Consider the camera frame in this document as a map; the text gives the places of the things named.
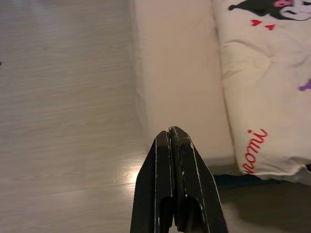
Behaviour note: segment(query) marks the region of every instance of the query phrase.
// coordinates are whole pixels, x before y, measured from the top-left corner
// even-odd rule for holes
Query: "bedding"
[[[146,147],[161,130],[177,125],[214,174],[237,174],[211,0],[131,0],[131,13]]]
[[[214,0],[213,6],[240,170],[308,183],[311,0]]]

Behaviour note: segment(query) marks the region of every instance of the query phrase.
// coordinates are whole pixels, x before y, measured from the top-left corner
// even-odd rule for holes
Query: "wooden floor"
[[[128,0],[0,1],[0,233],[129,232],[146,151]],[[310,233],[311,188],[221,192],[231,233]]]

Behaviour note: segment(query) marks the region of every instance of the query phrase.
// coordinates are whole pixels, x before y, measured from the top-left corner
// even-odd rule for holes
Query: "cartoon character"
[[[243,9],[258,16],[303,21],[311,18],[311,0],[245,0],[229,10]]]

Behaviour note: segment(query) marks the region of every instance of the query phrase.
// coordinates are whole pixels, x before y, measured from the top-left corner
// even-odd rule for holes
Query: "red heart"
[[[252,23],[253,23],[253,26],[257,26],[257,25],[261,24],[262,21],[259,21],[259,20],[257,20],[257,19],[253,19],[253,20],[252,20]]]
[[[265,27],[268,28],[269,30],[273,31],[275,26],[276,26],[276,25],[273,24],[273,25],[267,25],[267,26],[265,26]]]

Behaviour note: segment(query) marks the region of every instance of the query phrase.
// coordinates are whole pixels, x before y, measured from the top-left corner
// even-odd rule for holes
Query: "white mattress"
[[[234,173],[227,169],[235,158],[211,1],[132,0],[131,8],[137,107],[147,146],[161,130],[179,126],[214,173]]]

